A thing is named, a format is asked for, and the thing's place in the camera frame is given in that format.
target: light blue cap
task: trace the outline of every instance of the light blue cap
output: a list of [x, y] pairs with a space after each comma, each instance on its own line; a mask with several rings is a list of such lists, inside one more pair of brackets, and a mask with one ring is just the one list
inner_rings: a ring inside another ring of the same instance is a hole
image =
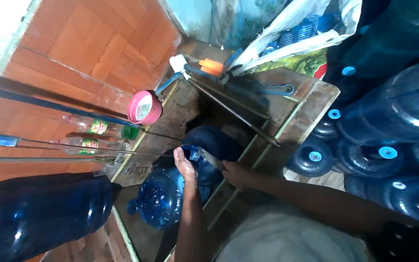
[[330, 119], [338, 119], [340, 117], [340, 111], [337, 109], [331, 109], [327, 113], [327, 116], [329, 116]]
[[392, 159], [397, 157], [397, 150], [390, 146], [383, 146], [379, 150], [379, 155], [385, 159]]
[[311, 151], [310, 155], [308, 156], [311, 161], [313, 162], [319, 162], [323, 158], [320, 152]]
[[347, 66], [347, 67], [344, 67], [344, 69], [342, 69], [342, 75], [345, 75], [345, 76], [354, 75], [355, 72], [357, 72], [357, 70], [352, 66]]

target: clear plastic bottle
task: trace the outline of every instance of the clear plastic bottle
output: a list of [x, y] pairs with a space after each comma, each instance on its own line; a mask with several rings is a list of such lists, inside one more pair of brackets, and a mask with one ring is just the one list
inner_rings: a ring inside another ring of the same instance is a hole
[[[63, 140], [55, 139], [51, 140], [52, 143], [71, 145], [71, 146], [83, 146], [91, 148], [103, 148], [112, 150], [130, 150], [130, 144], [126, 142], [108, 142], [100, 139], [85, 139], [81, 137], [65, 138]], [[92, 156], [117, 156], [119, 155], [116, 151], [109, 150], [87, 150], [82, 148], [67, 148], [64, 151], [69, 155], [92, 155]]]
[[71, 125], [75, 125], [79, 132], [113, 136], [118, 139], [134, 140], [138, 135], [138, 129], [118, 123], [79, 115], [63, 116], [62, 119]]

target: orange tile wall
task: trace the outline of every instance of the orange tile wall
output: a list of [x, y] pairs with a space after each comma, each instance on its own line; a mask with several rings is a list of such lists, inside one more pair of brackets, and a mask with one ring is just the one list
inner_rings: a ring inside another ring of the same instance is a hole
[[[3, 76], [126, 114], [131, 97], [152, 90], [181, 36], [156, 0], [43, 0]], [[0, 98], [0, 133], [59, 139], [73, 127], [63, 112]], [[0, 157], [69, 157], [1, 148]], [[88, 163], [0, 163], [0, 181], [97, 170]]]

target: green label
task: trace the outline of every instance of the green label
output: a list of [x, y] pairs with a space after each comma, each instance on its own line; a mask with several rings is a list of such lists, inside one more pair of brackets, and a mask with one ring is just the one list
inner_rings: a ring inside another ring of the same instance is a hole
[[[96, 139], [84, 139], [82, 140], [83, 147], [98, 148], [98, 140]], [[91, 150], [80, 150], [79, 155], [94, 155], [96, 151]]]
[[101, 135], [106, 131], [107, 128], [108, 122], [99, 119], [93, 119], [93, 123], [90, 127], [89, 133]]

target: stacked water jugs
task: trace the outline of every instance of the stacked water jugs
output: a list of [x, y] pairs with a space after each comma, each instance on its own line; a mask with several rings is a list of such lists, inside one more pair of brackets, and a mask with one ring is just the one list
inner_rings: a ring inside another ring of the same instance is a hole
[[419, 64], [331, 108], [286, 167], [344, 173], [348, 193], [419, 220]]

